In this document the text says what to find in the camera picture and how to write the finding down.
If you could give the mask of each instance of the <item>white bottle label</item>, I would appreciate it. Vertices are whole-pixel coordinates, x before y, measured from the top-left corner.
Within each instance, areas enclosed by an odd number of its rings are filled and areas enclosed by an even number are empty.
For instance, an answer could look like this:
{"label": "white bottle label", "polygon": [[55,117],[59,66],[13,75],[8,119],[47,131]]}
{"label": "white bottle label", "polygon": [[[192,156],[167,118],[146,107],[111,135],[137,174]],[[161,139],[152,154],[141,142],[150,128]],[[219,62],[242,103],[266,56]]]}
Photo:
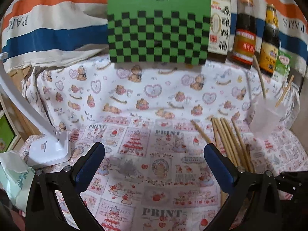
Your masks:
{"label": "white bottle label", "polygon": [[230,38],[231,3],[211,0],[211,26],[208,52],[227,55]]}

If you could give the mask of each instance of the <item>blue gripper pad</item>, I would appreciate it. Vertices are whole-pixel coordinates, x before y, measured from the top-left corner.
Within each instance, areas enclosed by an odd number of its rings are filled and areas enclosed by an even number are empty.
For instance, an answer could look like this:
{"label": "blue gripper pad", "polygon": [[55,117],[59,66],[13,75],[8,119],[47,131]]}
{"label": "blue gripper pad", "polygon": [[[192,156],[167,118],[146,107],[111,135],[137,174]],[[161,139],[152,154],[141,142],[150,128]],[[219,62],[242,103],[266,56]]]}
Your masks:
{"label": "blue gripper pad", "polygon": [[99,168],[100,164],[102,163],[105,157],[105,147],[103,144],[95,143],[92,148],[95,148],[95,150],[87,158],[84,165],[81,167],[81,169],[79,170],[78,174],[75,177],[75,191],[77,193],[81,193],[87,190],[91,180],[93,179],[97,169]]}
{"label": "blue gripper pad", "polygon": [[231,161],[224,157],[213,143],[207,144],[204,147],[204,159],[210,167],[222,191],[231,194],[234,190],[235,176],[230,173],[224,164],[227,163],[229,166],[230,164],[228,164],[228,161],[230,163]]}

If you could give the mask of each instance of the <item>screw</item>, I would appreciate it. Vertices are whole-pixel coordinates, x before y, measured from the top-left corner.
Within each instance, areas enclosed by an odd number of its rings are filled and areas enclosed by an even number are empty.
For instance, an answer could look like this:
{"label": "screw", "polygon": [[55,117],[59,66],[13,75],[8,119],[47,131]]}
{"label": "screw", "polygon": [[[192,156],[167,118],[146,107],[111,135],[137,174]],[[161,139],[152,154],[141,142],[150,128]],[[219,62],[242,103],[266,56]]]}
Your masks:
{"label": "screw", "polygon": [[239,167],[238,167],[238,171],[239,171],[240,173],[244,173],[244,172],[246,171],[246,169],[245,169],[244,167],[242,167],[242,166],[239,166]]}
{"label": "screw", "polygon": [[267,176],[269,176],[269,177],[271,177],[271,176],[273,175],[273,173],[272,173],[271,171],[269,171],[269,170],[267,170],[267,171],[265,172],[265,174],[266,174]]}
{"label": "screw", "polygon": [[65,166],[65,167],[63,168],[63,171],[64,171],[64,172],[68,172],[68,171],[70,171],[71,169],[72,169],[72,166],[67,165],[67,166]]}
{"label": "screw", "polygon": [[43,171],[42,171],[41,169],[39,169],[38,171],[35,172],[35,174],[36,174],[37,176],[40,176],[40,175],[42,174],[42,172],[43,172]]}

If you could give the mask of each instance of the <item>clear plastic cup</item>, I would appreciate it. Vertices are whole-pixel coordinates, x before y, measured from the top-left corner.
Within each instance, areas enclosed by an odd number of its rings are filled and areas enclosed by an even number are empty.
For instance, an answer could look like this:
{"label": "clear plastic cup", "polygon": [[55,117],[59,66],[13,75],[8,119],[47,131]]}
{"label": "clear plastic cup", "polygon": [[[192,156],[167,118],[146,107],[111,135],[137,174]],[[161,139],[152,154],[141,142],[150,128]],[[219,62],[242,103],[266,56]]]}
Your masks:
{"label": "clear plastic cup", "polygon": [[249,125],[255,137],[267,139],[274,128],[279,125],[281,118],[285,116],[287,108],[282,103],[275,107],[276,103],[276,99],[264,99],[263,97],[258,99],[254,117]]}

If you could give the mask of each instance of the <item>lamp base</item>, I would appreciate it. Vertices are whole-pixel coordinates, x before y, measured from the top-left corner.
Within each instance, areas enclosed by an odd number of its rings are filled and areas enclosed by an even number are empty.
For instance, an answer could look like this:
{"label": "lamp base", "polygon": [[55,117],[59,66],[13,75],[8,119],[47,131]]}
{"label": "lamp base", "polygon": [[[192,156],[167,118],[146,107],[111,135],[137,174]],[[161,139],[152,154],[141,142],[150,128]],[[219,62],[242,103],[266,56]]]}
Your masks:
{"label": "lamp base", "polygon": [[33,141],[27,164],[33,169],[47,167],[70,159],[70,136],[68,131],[59,132],[59,141],[48,136]]}

